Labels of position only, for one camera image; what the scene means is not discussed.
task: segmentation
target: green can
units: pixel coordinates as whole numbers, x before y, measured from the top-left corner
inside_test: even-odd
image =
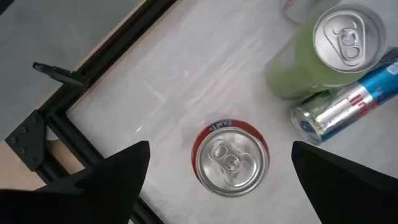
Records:
[[[297,98],[355,82],[387,49],[382,18],[362,4],[340,4],[305,23],[269,62],[275,95]]]

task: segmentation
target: can rim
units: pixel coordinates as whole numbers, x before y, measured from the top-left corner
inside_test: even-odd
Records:
[[[245,123],[243,121],[234,120],[234,119],[232,119],[232,121],[234,121],[235,123],[238,122],[239,124],[240,123],[244,124],[245,126],[248,126],[252,130],[246,131],[245,129],[240,128],[240,127],[230,126],[230,127],[217,129],[216,131],[212,131],[210,133],[203,133],[203,131],[202,131],[201,134],[207,134],[207,135],[203,140],[201,140],[200,145],[197,147],[197,150],[192,155],[192,156],[194,156],[194,158],[192,158],[192,162],[195,163],[194,172],[195,172],[195,175],[197,176],[198,180],[202,183],[203,186],[205,186],[205,188],[207,190],[209,190],[210,192],[213,192],[214,194],[217,194],[219,196],[223,196],[223,197],[238,197],[238,196],[242,196],[242,195],[248,194],[249,192],[253,191],[262,182],[262,180],[266,176],[268,169],[269,169],[269,151],[268,151],[267,144],[266,144],[264,138],[262,137],[262,135],[248,123]],[[236,131],[237,133],[244,134],[244,135],[246,135],[247,138],[252,139],[258,146],[258,149],[261,154],[261,161],[262,161],[262,167],[261,167],[261,169],[259,169],[258,175],[255,176],[253,183],[246,189],[243,189],[243,190],[240,190],[237,192],[230,192],[230,194],[228,193],[228,191],[217,190],[219,187],[214,185],[210,180],[208,180],[206,178],[206,175],[202,171],[203,169],[200,167],[200,155],[201,155],[202,150],[204,149],[204,145],[206,143],[208,143],[208,141],[211,138],[215,137],[220,132],[226,131],[226,129],[233,130],[233,131]]]
[[[331,65],[329,65],[329,63],[326,63],[326,62],[324,61],[324,59],[321,58],[321,57],[319,56],[319,53],[318,53],[318,50],[317,50],[317,46],[316,46],[316,44],[315,44],[315,34],[316,34],[316,32],[317,32],[317,28],[319,27],[320,23],[324,20],[325,16],[326,16],[328,13],[330,13],[330,11],[334,10],[334,9],[337,8],[337,7],[342,7],[342,6],[359,6],[359,7],[364,7],[364,8],[366,8],[366,9],[372,11],[372,12],[378,17],[378,19],[380,19],[381,24],[382,24],[382,27],[377,27],[377,29],[378,29],[379,33],[383,32],[383,33],[386,35],[385,44],[384,44],[383,46],[381,46],[381,49],[382,49],[382,51],[383,51],[383,54],[381,54],[381,55],[383,56],[383,55],[386,53],[387,47],[388,47],[389,39],[388,39],[388,30],[387,30],[386,23],[384,22],[383,17],[380,16],[380,14],[378,14],[378,13],[377,13],[375,10],[373,10],[371,7],[369,7],[369,6],[365,5],[365,4],[356,3],[356,2],[338,4],[338,5],[336,5],[336,6],[333,6],[333,7],[331,7],[330,9],[328,9],[327,11],[325,11],[325,12],[318,18],[318,20],[317,20],[317,22],[315,23],[315,26],[314,26],[314,28],[313,28],[313,31],[312,31],[312,45],[313,45],[313,48],[314,48],[314,50],[315,50],[315,53],[317,54],[317,57],[322,61],[322,63],[324,63],[327,67],[333,69],[334,71],[337,71],[337,72],[340,72],[340,73],[346,73],[346,74],[357,74],[357,73],[361,73],[361,72],[364,72],[364,71],[368,71],[368,70],[372,69],[375,65],[377,65],[377,63],[380,61],[380,59],[381,59],[382,57],[381,57],[377,62],[372,63],[370,66],[367,66],[366,68],[363,68],[362,70],[356,70],[355,72],[354,72],[354,71],[351,72],[351,71],[346,71],[346,70],[339,70],[339,69],[337,69],[337,68],[335,68],[335,67],[332,67]]]
[[[302,115],[302,116],[305,118],[305,120],[306,120],[308,123],[311,124],[312,128],[315,130],[315,133],[316,133],[317,136],[318,136],[318,139],[311,138],[310,135],[308,135],[305,131],[302,130],[302,128],[300,127],[299,123],[297,122],[296,113],[300,113],[300,115]],[[309,119],[308,116],[305,115],[305,113],[304,113],[302,110],[300,110],[299,108],[292,109],[292,110],[290,111],[290,120],[292,121],[292,123],[293,123],[294,127],[296,128],[296,130],[297,130],[306,140],[308,140],[310,143],[312,143],[312,144],[314,144],[314,145],[319,145],[319,144],[322,143],[322,138],[321,138],[319,132],[317,131],[317,128],[316,128],[315,124],[311,121],[311,119]]]

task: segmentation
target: gray floor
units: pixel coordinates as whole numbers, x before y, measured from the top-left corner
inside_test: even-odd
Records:
[[[17,0],[0,15],[0,140],[59,85],[32,69],[73,70],[141,0]]]

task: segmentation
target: screw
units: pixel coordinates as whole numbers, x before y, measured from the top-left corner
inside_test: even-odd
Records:
[[[17,139],[15,137],[10,138],[10,140],[8,140],[11,144],[15,144],[17,142]]]
[[[26,149],[24,147],[22,147],[18,150],[18,153],[21,155],[25,154],[25,152],[26,152]]]
[[[21,127],[21,132],[22,133],[26,133],[27,132],[27,128],[26,127]]]
[[[30,165],[34,165],[36,163],[35,159],[29,159],[27,161]]]

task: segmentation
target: white table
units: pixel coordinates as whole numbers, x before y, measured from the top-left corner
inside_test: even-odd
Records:
[[[302,139],[288,116],[295,102],[276,98],[264,80],[267,62],[298,28],[278,4],[177,2],[70,110],[105,157],[149,140],[141,196],[165,223],[320,222],[290,158],[293,141]],[[392,6],[385,0],[377,7]],[[321,147],[398,177],[397,114],[394,99]],[[242,197],[212,194],[192,171],[196,135],[220,118],[251,123],[269,145],[269,173]]]

